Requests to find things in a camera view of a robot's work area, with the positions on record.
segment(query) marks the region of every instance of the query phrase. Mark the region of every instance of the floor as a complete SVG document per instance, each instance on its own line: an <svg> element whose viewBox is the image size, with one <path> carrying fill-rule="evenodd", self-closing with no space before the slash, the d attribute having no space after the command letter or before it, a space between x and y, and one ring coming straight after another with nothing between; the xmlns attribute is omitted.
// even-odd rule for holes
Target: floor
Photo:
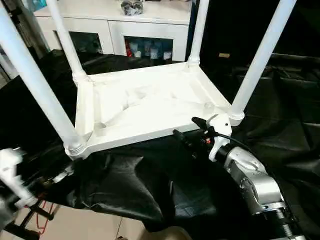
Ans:
<svg viewBox="0 0 320 240"><path fill-rule="evenodd" d="M149 233L142 222L125 217L96 213L90 210L73 209L61 206L53 209L56 215L49 221L41 240L115 240L123 237L127 240L190 240L191 238L182 228L170 227L161 232ZM16 224L20 224L28 209L20 211ZM45 219L39 217L39 226L43 226ZM36 216L33 216L27 228L39 232ZM21 238L2 231L0 240L20 240Z"/></svg>

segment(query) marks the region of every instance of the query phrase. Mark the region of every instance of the red object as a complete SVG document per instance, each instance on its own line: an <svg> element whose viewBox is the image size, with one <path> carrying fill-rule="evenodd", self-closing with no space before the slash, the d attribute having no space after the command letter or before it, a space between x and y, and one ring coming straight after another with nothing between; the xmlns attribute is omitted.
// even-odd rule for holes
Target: red object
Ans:
<svg viewBox="0 0 320 240"><path fill-rule="evenodd" d="M126 56L131 58L132 52L131 52L131 49L129 47L129 43L127 40L125 40L125 51L126 51Z"/></svg>
<svg viewBox="0 0 320 240"><path fill-rule="evenodd" d="M43 202L43 206L42 206L41 208L44 209L44 208L46 207L46 204L47 204L47 201L44 201L44 202ZM50 210L49 210L49 214L51 214L53 207L54 207L54 204L51 203L51 207L50 207ZM38 213L36 214L36 227L37 227L39 230L42 230L42 231L39 231L39 234L40 234L40 235L43 235L43 234L45 233L46 228L47 228L48 221L49 221L49 219L46 219L46 220L45 220L45 223L44 223L44 226L39 226L39 214L38 214Z"/></svg>

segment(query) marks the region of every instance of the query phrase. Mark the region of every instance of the white plastic part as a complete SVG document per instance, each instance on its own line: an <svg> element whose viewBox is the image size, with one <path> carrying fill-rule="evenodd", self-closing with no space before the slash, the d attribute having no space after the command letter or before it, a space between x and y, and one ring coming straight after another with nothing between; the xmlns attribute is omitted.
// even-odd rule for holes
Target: white plastic part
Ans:
<svg viewBox="0 0 320 240"><path fill-rule="evenodd" d="M90 78L94 82L94 120L80 105L76 114L76 123L82 123L76 124L77 131L86 121L89 125L94 122L86 144L90 152L172 135L173 129L195 130L198 127L192 117L209 119L231 106L199 65L187 62Z"/></svg>
<svg viewBox="0 0 320 240"><path fill-rule="evenodd" d="M220 133L226 136L231 136L232 129L229 122L229 116L224 112L217 113L217 115L214 115L212 118L208 119L207 125L208 127L212 126L214 128L214 131L217 133ZM209 159L211 161L216 161L215 157L218 150L222 146L225 146L228 143L230 143L229 139L221 136L215 136L213 147L209 153Z"/></svg>
<svg viewBox="0 0 320 240"><path fill-rule="evenodd" d="M94 84L89 81L78 83L75 129L76 132L87 141L94 131Z"/></svg>
<svg viewBox="0 0 320 240"><path fill-rule="evenodd" d="M77 134L73 124L32 58L1 2L0 29L1 47L59 134L66 151L71 155L82 153L85 150L83 139Z"/></svg>
<svg viewBox="0 0 320 240"><path fill-rule="evenodd" d="M46 4L48 5L48 8L51 12L51 17L56 26L57 34L59 36L66 58L68 59L68 62L70 64L73 81L76 85L78 85L78 82L80 81L89 81L90 78L81 66L75 46L64 24L64 20L60 15L57 0L46 0Z"/></svg>
<svg viewBox="0 0 320 240"><path fill-rule="evenodd" d="M37 199L23 186L20 176L17 176L17 164L22 157L12 149L0 150L0 180L17 195L20 200L15 204L18 208L36 204Z"/></svg>
<svg viewBox="0 0 320 240"><path fill-rule="evenodd" d="M233 125L239 125L245 117L244 110L264 72L296 2L297 0L280 0L240 89L233 100L229 112L230 121Z"/></svg>
<svg viewBox="0 0 320 240"><path fill-rule="evenodd" d="M209 7L209 0L200 0L198 14L196 16L191 53L188 58L189 64L200 63L200 50L201 50L202 38L204 36L208 7Z"/></svg>

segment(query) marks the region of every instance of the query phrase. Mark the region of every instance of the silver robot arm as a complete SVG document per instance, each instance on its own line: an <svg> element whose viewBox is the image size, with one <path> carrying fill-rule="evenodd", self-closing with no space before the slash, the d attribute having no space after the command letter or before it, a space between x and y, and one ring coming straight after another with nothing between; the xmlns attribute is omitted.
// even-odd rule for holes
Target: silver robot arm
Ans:
<svg viewBox="0 0 320 240"><path fill-rule="evenodd" d="M213 162L218 159L223 164L238 185L253 222L261 223L265 233L270 233L263 238L264 233L261 232L261 236L255 236L255 239L306 240L286 205L278 183L248 147L230 137L229 116L222 113L207 121L198 117L193 117L192 121L204 130L203 142L210 148L208 158Z"/></svg>

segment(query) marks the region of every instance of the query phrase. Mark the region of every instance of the black cloth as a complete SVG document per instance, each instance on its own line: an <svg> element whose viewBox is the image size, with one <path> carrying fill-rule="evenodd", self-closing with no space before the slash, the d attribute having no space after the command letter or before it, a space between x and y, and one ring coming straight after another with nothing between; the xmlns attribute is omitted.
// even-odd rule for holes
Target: black cloth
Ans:
<svg viewBox="0 0 320 240"><path fill-rule="evenodd" d="M79 57L88 74L157 64L114 55L79 53ZM65 56L55 50L39 66L74 122L77 89ZM230 65L203 69L229 101L247 70ZM250 99L245 120L233 129L233 136L250 146L276 176L310 239L320 238L319 77L319 70L308 66L269 67ZM34 171L68 160L19 77L0 90L0 103L0 148L22 147ZM199 131L187 135L197 140ZM228 173L207 159L194 160L172 136L93 153L77 161L75 174L53 186L46 198L141 220L149 231L181 226L195 240L246 239L251 227L246 205Z"/></svg>
<svg viewBox="0 0 320 240"><path fill-rule="evenodd" d="M278 0L210 1L200 59L214 66L220 53L230 60L249 64L260 45ZM274 49L274 53L320 57L320 2L296 1L295 7Z"/></svg>

